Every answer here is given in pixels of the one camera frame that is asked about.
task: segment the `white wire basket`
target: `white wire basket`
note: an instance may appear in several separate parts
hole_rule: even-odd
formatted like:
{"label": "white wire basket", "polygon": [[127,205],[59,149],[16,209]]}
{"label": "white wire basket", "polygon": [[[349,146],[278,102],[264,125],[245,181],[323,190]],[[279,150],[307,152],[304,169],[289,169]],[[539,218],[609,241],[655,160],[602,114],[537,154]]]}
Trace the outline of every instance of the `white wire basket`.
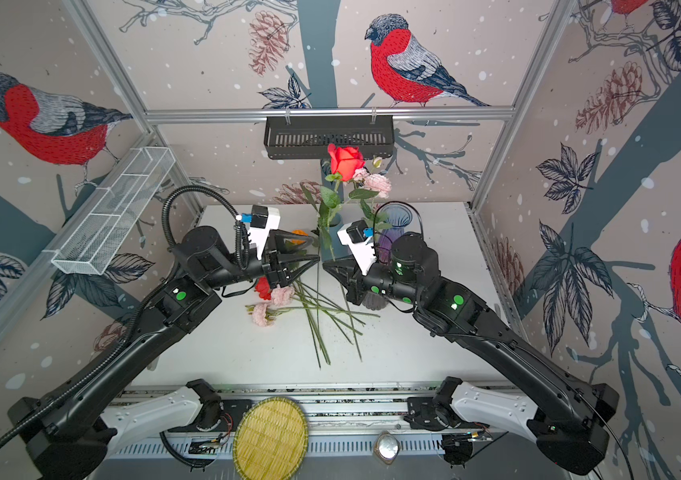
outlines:
{"label": "white wire basket", "polygon": [[61,246],[52,263],[64,274],[102,275],[159,189],[175,157],[169,148],[143,147]]}

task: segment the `black hanging shelf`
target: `black hanging shelf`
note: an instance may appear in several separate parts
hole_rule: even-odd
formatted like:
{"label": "black hanging shelf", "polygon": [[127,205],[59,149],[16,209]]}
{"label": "black hanging shelf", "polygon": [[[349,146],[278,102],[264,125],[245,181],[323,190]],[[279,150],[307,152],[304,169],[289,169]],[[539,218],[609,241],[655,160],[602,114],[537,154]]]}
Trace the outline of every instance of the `black hanging shelf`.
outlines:
{"label": "black hanging shelf", "polygon": [[268,158],[329,158],[327,145],[356,147],[365,159],[393,155],[393,116],[269,117],[264,144]]}

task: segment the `red flower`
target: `red flower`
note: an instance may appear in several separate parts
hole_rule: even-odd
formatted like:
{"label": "red flower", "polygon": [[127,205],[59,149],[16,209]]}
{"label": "red flower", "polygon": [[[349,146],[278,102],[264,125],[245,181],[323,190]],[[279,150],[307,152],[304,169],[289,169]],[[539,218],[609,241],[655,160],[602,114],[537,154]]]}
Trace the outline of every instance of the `red flower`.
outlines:
{"label": "red flower", "polygon": [[263,300],[271,300],[271,287],[268,285],[268,280],[265,276],[261,276],[258,284],[255,286],[255,291]]}
{"label": "red flower", "polygon": [[351,181],[356,169],[364,167],[364,157],[362,157],[358,148],[336,148],[335,144],[329,144],[327,152],[332,158],[330,171],[334,174],[341,174],[344,182]]}

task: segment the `pink flower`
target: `pink flower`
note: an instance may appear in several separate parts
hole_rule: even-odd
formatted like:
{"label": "pink flower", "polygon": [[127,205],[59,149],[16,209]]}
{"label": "pink flower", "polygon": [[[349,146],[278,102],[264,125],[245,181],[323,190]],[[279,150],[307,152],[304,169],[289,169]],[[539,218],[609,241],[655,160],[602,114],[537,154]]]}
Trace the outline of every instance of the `pink flower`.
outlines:
{"label": "pink flower", "polygon": [[271,291],[271,305],[277,308],[287,306],[292,302],[292,295],[295,294],[293,286],[279,286]]}
{"label": "pink flower", "polygon": [[355,172],[353,172],[353,177],[351,180],[360,182],[364,181],[364,179],[369,175],[369,172],[367,171],[366,168],[357,168]]}
{"label": "pink flower", "polygon": [[258,303],[252,310],[252,321],[258,326],[269,326],[271,322],[266,319],[268,303]]}
{"label": "pink flower", "polygon": [[388,198],[391,191],[391,180],[381,174],[367,175],[364,178],[364,187],[367,190],[378,192],[380,198]]}

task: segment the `woven basket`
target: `woven basket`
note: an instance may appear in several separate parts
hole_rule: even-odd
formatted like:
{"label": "woven basket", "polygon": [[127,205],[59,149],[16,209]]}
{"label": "woven basket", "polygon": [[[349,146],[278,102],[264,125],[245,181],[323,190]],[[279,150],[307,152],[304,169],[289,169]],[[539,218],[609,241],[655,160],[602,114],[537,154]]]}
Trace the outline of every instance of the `woven basket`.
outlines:
{"label": "woven basket", "polygon": [[272,397],[244,414],[234,437],[234,465],[244,480],[288,480],[307,448],[303,411],[288,398]]}

